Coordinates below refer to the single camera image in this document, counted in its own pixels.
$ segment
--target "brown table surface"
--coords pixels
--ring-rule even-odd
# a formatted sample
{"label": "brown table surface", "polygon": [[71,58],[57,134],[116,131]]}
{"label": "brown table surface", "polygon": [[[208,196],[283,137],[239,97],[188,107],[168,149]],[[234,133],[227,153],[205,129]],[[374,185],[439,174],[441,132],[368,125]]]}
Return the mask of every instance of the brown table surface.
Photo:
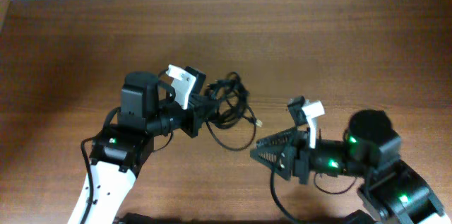
{"label": "brown table surface", "polygon": [[[124,76],[194,66],[206,82],[238,71],[263,127],[292,126],[290,98],[321,100],[324,138],[383,109],[401,154],[452,209],[452,0],[15,0],[0,35],[0,223],[65,223],[80,194],[82,139],[119,105]],[[218,136],[238,146],[241,122]],[[165,138],[155,139],[161,146]],[[270,171],[219,147],[204,127],[152,154],[119,214],[276,220]],[[348,178],[324,178],[330,190]],[[355,188],[329,196],[276,181],[300,218],[362,208]]]}

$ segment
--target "robotic arm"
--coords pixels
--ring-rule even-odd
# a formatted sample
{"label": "robotic arm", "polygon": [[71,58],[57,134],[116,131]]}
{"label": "robotic arm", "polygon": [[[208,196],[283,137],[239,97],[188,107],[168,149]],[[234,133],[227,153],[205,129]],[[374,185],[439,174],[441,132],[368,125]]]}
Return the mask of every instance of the robotic arm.
{"label": "robotic arm", "polygon": [[[159,80],[164,73],[174,79],[171,85]],[[121,89],[121,107],[107,115],[97,136],[82,142],[87,176],[68,223],[112,223],[143,164],[152,152],[160,150],[154,150],[156,136],[170,134],[168,144],[175,129],[182,129],[194,138],[204,122],[227,129],[241,118],[252,123],[256,133],[258,120],[247,104],[248,92],[238,74],[230,73],[225,80],[209,85],[204,95],[200,95],[205,79],[206,75],[196,69],[188,66],[183,70],[173,65],[159,76],[148,72],[133,72],[126,76]],[[166,90],[163,100],[159,100],[159,88]],[[218,96],[220,90],[225,93]],[[228,101],[233,97],[239,99],[236,105]],[[220,113],[223,101],[228,101],[230,108]],[[252,117],[244,116],[246,110]],[[111,124],[116,114],[117,124]],[[249,146],[253,139],[254,136],[238,150]],[[84,147],[88,141],[93,142],[91,162]]]}
{"label": "robotic arm", "polygon": [[[391,224],[451,223],[429,185],[400,159],[401,138],[392,129],[385,112],[362,110],[350,119],[343,141],[323,140],[319,136],[316,143],[312,143],[316,132],[312,124],[316,123],[309,122],[313,117],[311,113],[323,114],[321,103],[315,103],[313,106],[303,97],[291,100],[288,107],[295,127],[258,140],[256,149],[251,151],[254,160],[272,170],[273,199],[293,223],[300,222],[279,202],[274,190],[274,174],[286,180],[295,176],[300,184],[307,184],[312,171],[316,173],[314,185],[317,174],[362,177],[364,184],[357,193],[373,219]],[[299,131],[297,127],[303,124],[310,127]],[[343,223],[375,223],[373,219],[357,211]]]}

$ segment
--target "white plastic part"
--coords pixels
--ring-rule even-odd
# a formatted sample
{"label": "white plastic part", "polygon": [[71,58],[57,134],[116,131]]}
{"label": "white plastic part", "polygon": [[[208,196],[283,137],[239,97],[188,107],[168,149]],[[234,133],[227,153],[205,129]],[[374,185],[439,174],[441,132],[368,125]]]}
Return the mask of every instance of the white plastic part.
{"label": "white plastic part", "polygon": [[191,89],[196,82],[196,77],[178,66],[168,65],[167,75],[174,78],[171,86],[176,91],[174,100],[178,102],[183,110],[189,107],[189,97]]}
{"label": "white plastic part", "polygon": [[302,110],[309,125],[309,147],[314,149],[316,147],[317,117],[324,115],[325,109],[320,101],[309,102],[306,100]]}
{"label": "white plastic part", "polygon": [[[94,184],[93,201],[97,201],[96,204],[91,205],[85,224],[112,224],[122,201],[135,183],[135,175],[130,170],[125,173],[120,172],[118,165],[102,161],[97,165],[91,165],[91,173]],[[80,223],[89,196],[89,182],[86,175],[85,184],[68,224]]]}
{"label": "white plastic part", "polygon": [[439,216],[438,213],[433,213],[429,217],[425,218],[419,224],[451,224],[451,219],[444,213]]}

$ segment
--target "led light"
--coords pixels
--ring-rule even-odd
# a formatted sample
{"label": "led light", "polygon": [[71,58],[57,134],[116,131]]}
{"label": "led light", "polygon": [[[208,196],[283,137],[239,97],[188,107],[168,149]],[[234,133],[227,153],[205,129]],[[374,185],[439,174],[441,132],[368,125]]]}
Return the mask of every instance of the led light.
{"label": "led light", "polygon": [[337,163],[334,160],[330,160],[329,164],[330,167],[339,168],[339,163]]}
{"label": "led light", "polygon": [[402,203],[408,203],[408,202],[410,202],[410,199],[408,198],[408,196],[407,195],[402,195],[402,196],[399,196],[399,198],[398,198],[399,200],[400,200],[400,202],[402,202]]}

